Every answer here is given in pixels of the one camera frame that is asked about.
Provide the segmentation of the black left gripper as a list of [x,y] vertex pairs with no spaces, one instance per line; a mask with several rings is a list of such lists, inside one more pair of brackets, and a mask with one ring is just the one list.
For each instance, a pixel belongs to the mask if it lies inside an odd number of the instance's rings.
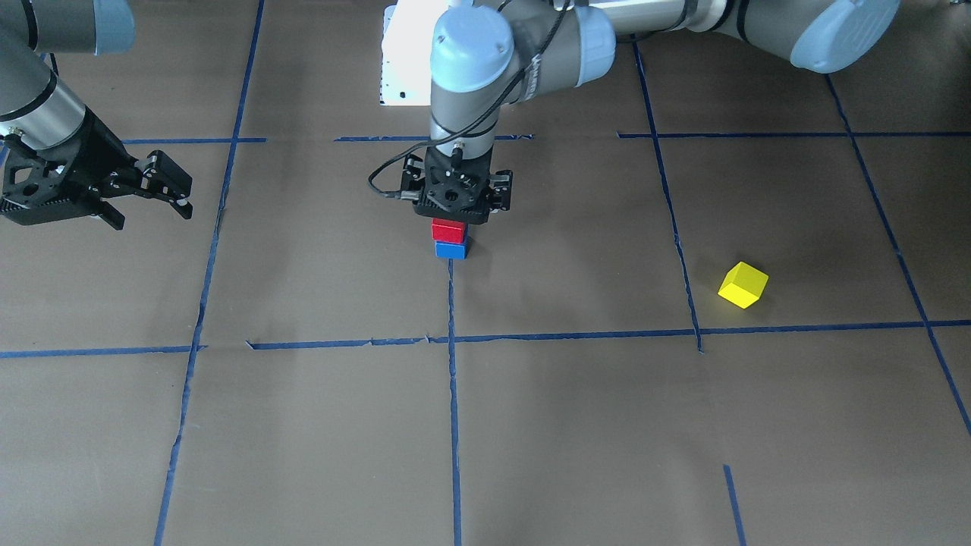
[[401,169],[400,200],[413,203],[413,211],[427,218],[485,224],[490,213],[509,211],[512,205],[512,170],[490,175],[492,151],[456,165],[434,146],[423,158],[410,153]]

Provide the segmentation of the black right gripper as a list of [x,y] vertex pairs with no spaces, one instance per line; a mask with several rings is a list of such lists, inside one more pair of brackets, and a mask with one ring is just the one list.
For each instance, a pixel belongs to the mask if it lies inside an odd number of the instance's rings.
[[108,203],[119,196],[161,200],[184,220],[192,218],[190,174],[160,149],[136,160],[91,110],[75,135],[52,148],[32,149],[20,136],[3,143],[9,152],[1,213],[15,224],[90,215],[121,231],[125,217]]

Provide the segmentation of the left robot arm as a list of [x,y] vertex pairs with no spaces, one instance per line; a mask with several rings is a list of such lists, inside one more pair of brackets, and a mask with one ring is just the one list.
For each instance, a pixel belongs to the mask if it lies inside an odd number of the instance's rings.
[[490,171],[503,105],[605,76],[617,46],[680,29],[715,32],[819,74],[845,69],[898,1],[399,1],[385,12],[382,73],[419,87],[429,135],[395,156],[398,190],[428,218],[485,224],[512,198]]

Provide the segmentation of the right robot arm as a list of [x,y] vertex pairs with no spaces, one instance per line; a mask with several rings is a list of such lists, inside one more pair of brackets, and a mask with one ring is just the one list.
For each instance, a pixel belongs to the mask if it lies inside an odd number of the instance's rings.
[[1,11],[2,217],[22,227],[94,217],[120,231],[110,199],[139,196],[191,218],[190,174],[163,151],[132,156],[56,69],[58,52],[129,51],[130,4],[4,1]]

